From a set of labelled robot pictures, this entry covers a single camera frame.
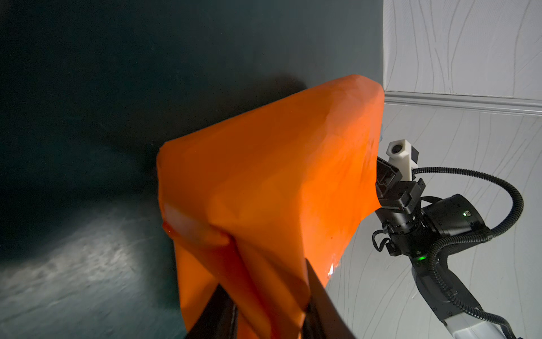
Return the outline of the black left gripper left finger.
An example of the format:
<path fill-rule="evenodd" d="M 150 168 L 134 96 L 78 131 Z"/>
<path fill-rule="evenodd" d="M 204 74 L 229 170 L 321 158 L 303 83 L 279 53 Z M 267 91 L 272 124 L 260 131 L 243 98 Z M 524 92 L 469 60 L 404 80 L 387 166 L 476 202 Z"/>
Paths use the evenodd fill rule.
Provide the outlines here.
<path fill-rule="evenodd" d="M 218 285 L 196 324 L 185 339 L 236 339 L 238 329 L 238 307 Z"/>

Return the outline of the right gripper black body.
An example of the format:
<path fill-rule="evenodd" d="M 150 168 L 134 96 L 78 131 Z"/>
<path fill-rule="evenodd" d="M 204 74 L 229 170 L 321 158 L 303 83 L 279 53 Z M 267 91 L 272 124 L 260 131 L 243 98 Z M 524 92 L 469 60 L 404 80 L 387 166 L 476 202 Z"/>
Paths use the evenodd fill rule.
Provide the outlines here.
<path fill-rule="evenodd" d="M 386 234 L 374 247 L 398 257 L 425 257 L 436 236 L 423 224 L 421 202 L 426 185 L 423 179 L 404 181 L 394 165 L 377 158 L 376 191 L 381 207 L 375 211 L 382 228 L 374 235 Z"/>

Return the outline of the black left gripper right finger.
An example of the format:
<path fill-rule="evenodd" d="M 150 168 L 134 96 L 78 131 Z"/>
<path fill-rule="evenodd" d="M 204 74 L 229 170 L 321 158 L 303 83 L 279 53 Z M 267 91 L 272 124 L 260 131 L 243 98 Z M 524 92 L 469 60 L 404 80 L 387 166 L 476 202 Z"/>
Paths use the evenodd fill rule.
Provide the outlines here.
<path fill-rule="evenodd" d="M 355 339 L 329 298 L 325 288 L 306 259 L 311 298 L 306 308 L 306 318 L 301 328 L 302 338 Z"/>

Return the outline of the orange wrapping paper sheet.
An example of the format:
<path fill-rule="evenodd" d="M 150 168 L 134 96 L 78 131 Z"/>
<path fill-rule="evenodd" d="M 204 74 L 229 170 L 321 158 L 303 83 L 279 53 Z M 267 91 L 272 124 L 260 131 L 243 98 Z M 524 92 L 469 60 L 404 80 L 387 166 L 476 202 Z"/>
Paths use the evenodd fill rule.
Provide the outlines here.
<path fill-rule="evenodd" d="M 308 268 L 326 284 L 380 206 L 384 101 L 379 83 L 346 76 L 161 147 L 158 201 L 187 329 L 222 287 L 240 338 L 299 336 Z"/>

